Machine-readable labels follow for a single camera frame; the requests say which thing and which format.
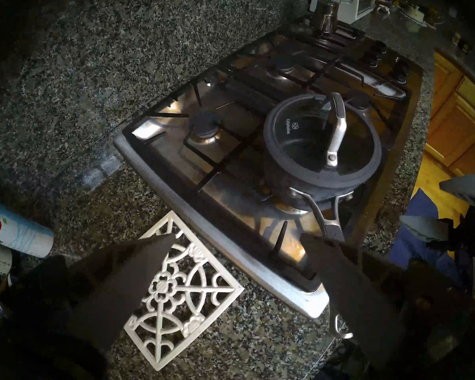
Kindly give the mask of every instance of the stainless steel cooktop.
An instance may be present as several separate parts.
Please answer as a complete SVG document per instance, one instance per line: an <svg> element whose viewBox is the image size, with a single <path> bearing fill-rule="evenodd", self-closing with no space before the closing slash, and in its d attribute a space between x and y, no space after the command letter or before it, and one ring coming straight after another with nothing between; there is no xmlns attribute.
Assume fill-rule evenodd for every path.
<svg viewBox="0 0 475 380"><path fill-rule="evenodd" d="M300 18L223 59L137 117L115 145L203 237L315 318L328 297L299 237L320 228L312 212L280 204L265 186L264 120L296 94L338 92L373 123L381 165L339 208L345 239L360 245L399 163L422 69L343 23L323 37L308 24Z"/></svg>

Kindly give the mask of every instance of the paper towel roll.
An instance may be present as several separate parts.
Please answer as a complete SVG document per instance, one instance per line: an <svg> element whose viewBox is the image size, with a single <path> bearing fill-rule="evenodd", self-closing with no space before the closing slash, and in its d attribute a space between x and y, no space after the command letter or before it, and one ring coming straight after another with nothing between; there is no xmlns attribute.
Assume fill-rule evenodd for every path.
<svg viewBox="0 0 475 380"><path fill-rule="evenodd" d="M32 256L45 257L53 247L53 232L0 204L0 244Z"/></svg>

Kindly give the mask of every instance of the pot lid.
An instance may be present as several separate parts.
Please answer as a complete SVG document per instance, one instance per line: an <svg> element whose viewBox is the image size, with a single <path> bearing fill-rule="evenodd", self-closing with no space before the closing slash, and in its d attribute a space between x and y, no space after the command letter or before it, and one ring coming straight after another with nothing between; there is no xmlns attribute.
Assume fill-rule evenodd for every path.
<svg viewBox="0 0 475 380"><path fill-rule="evenodd" d="M337 114L321 94L286 99L269 113L264 125L269 153L288 173L314 185L336 188L364 182L380 163L380 140L362 111L344 105L346 131L337 166L328 166L326 158Z"/></svg>

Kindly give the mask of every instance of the lid handle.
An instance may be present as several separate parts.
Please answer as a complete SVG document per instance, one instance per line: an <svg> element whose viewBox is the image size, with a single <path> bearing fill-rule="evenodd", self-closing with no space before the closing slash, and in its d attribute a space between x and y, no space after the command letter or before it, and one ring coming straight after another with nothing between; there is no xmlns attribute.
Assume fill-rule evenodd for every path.
<svg viewBox="0 0 475 380"><path fill-rule="evenodd" d="M327 148L327 167L338 166L338 149L346 132L346 112L343 98L337 92L333 92L329 97L331 111L329 114L336 114L336 126L331 136L331 142Z"/></svg>

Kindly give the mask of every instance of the blue clothing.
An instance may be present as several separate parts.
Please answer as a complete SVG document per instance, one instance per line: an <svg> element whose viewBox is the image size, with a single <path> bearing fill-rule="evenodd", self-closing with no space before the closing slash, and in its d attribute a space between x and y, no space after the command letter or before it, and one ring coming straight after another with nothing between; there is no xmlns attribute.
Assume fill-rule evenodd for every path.
<svg viewBox="0 0 475 380"><path fill-rule="evenodd" d="M438 219L438 208L431 199L419 188L414 197L410 200L405 215L411 216L430 216ZM398 230L396 240L389 252L389 261L406 269L408 262L412 258L422 259L431 264L443 275L449 277L459 287L463 282L459 272L447 251L439 252L426 247L426 243L416 238L406 227L401 226Z"/></svg>

